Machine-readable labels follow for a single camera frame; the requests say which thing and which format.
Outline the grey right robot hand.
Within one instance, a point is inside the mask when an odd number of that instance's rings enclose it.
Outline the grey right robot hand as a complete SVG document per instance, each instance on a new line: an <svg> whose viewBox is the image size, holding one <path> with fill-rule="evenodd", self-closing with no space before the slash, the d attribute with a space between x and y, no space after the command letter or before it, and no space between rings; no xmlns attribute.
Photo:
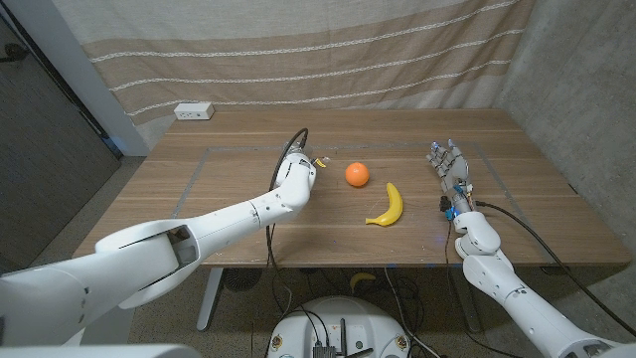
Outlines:
<svg viewBox="0 0 636 358"><path fill-rule="evenodd" d="M433 141L426 159L440 178L444 199L440 210L449 220L460 214L473 211L470 197L473 185L469 175L469 165L462 151L448 140L447 147Z"/></svg>

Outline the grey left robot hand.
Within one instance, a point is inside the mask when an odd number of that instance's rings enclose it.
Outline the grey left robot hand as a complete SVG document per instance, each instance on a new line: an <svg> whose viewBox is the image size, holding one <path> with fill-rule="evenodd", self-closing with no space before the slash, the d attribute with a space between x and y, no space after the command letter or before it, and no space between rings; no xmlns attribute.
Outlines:
<svg viewBox="0 0 636 358"><path fill-rule="evenodd" d="M302 147L299 141L295 141L291 144L290 148L286 150L283 161L288 163L307 162L310 165L325 168L331 159L327 156L314 157L310 146Z"/></svg>

